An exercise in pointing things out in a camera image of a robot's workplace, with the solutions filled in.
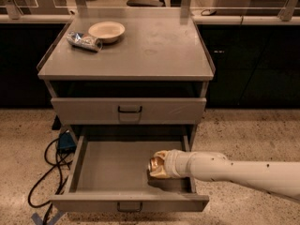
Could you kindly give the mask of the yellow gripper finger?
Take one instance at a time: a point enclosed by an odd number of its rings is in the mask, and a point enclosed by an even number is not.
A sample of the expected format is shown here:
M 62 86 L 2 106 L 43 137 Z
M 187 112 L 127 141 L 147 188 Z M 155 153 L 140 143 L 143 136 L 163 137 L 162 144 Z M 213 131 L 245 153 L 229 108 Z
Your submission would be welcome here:
M 168 151 L 167 151 L 167 150 L 157 151 L 157 152 L 153 155 L 153 159 L 161 159 L 161 160 L 165 160 L 167 155 L 168 155 Z
M 168 174 L 164 170 L 156 170 L 156 171 L 151 171 L 150 176 L 157 178 L 157 179 L 167 179 L 170 178 Z

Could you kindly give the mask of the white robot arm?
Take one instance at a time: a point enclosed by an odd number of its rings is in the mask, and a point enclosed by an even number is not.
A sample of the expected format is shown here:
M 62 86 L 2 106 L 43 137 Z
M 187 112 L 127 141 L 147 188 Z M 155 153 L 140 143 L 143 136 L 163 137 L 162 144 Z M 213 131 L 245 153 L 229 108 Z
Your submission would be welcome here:
M 300 163 L 236 161 L 217 152 L 162 150 L 150 159 L 152 177 L 195 178 L 204 182 L 231 182 L 300 202 Z

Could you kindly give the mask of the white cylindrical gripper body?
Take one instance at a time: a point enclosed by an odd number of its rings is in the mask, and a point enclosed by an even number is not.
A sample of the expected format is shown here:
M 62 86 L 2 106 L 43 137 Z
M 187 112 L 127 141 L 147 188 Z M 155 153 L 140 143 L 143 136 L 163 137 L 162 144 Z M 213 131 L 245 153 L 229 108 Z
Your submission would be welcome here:
M 191 153 L 171 150 L 164 159 L 164 169 L 171 178 L 189 177 L 188 161 Z

